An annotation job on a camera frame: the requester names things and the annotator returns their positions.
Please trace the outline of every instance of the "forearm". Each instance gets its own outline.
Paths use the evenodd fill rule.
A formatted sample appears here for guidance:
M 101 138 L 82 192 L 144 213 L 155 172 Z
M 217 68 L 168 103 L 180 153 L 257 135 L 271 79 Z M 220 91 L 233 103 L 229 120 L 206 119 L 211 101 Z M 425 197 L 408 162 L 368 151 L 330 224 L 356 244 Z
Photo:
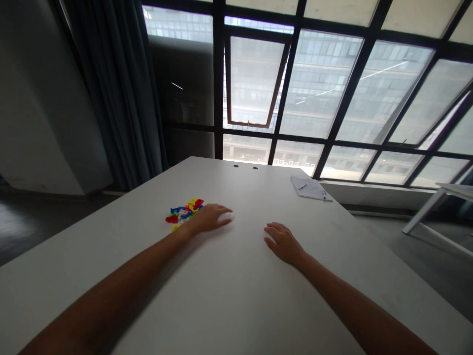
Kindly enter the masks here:
M 367 354 L 435 354 L 389 313 L 310 255 L 301 257 L 295 266 L 319 291 Z
M 130 259 L 67 308 L 21 354 L 94 353 L 194 234 L 184 224 Z

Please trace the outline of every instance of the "white table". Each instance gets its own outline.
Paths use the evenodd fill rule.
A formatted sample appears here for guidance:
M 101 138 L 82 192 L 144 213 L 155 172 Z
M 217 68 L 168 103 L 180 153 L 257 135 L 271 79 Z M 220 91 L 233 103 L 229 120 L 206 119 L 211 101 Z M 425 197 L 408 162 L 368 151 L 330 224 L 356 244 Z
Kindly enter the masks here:
M 419 212 L 417 212 L 417 214 L 404 227 L 403 233 L 409 234 L 414 229 L 414 227 L 419 224 L 430 232 L 432 232 L 432 234 L 437 236 L 439 239 L 442 239 L 443 241 L 449 243 L 458 250 L 461 250 L 469 256 L 473 257 L 473 252 L 471 252 L 470 250 L 455 243 L 451 239 L 445 237 L 444 235 L 430 228 L 429 226 L 426 226 L 425 224 L 421 223 L 421 221 L 427 216 L 427 214 L 435 207 L 437 202 L 446 194 L 457 196 L 464 200 L 473 202 L 473 186 L 446 184 L 442 182 L 438 182 L 437 185 L 440 186 L 440 189 L 434 195 L 432 195 L 432 197 L 425 203 L 425 205 L 422 206 Z
M 193 197 L 231 207 L 236 219 L 183 260 L 115 354 L 362 354 L 318 292 L 268 249 L 271 221 L 439 354 L 472 353 L 473 325 L 340 204 L 297 196 L 289 178 L 302 170 L 234 164 L 189 158 L 2 266 L 1 353 L 16 354 L 163 238 L 169 208 Z

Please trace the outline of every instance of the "floor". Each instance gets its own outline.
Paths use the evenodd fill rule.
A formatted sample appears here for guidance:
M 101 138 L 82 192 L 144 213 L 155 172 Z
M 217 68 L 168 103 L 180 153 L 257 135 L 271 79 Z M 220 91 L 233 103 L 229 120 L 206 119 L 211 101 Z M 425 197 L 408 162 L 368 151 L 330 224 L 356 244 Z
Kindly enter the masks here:
M 71 201 L 0 191 L 0 267 L 117 198 Z
M 31 197 L 0 191 L 0 267 L 118 197 L 90 201 Z M 473 259 L 422 227 L 401 232 L 407 220 L 356 215 L 390 250 L 473 323 Z M 442 222 L 427 225 L 473 251 L 473 228 Z

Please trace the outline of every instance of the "notebook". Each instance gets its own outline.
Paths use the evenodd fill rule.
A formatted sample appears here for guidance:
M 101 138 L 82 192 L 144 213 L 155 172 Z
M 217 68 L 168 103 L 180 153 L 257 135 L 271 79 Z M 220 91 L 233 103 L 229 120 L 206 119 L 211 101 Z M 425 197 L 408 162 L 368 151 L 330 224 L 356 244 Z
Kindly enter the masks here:
M 324 199 L 324 188 L 317 180 L 291 176 L 291 181 L 299 196 L 313 198 L 315 200 Z M 333 201 L 333 198 L 328 192 L 325 192 L 325 197 L 327 202 Z

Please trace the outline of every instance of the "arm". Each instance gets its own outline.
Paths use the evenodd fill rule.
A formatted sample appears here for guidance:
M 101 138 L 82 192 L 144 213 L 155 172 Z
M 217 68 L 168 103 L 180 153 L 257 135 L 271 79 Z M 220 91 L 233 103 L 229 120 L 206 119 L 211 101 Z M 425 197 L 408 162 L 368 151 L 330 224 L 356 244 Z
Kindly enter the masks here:
M 436 354 L 384 309 L 307 254 L 287 227 L 273 222 L 265 231 L 276 241 L 266 237 L 268 247 L 302 272 L 367 354 Z
M 206 205 L 190 221 L 136 255 L 82 295 L 20 352 L 26 354 L 95 354 L 118 330 L 136 302 L 147 294 L 159 272 L 196 234 L 230 223 L 217 222 L 231 212 Z

